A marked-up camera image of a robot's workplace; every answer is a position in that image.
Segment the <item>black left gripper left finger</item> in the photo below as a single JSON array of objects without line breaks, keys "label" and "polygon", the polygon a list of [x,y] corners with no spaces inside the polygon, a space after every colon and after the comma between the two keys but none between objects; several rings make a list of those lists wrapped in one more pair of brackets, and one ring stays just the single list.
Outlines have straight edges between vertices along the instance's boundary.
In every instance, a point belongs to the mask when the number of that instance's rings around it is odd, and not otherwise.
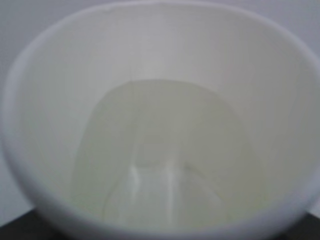
[{"label": "black left gripper left finger", "polygon": [[32,210],[0,228],[1,240],[59,240],[60,233]]}]

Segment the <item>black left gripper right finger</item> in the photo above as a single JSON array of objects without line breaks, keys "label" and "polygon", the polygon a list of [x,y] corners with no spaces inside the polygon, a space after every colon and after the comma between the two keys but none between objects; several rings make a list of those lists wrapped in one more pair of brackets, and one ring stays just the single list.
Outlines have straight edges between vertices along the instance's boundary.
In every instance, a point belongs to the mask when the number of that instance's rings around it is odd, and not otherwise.
[{"label": "black left gripper right finger", "polygon": [[279,237],[280,240],[320,240],[320,219],[307,214]]}]

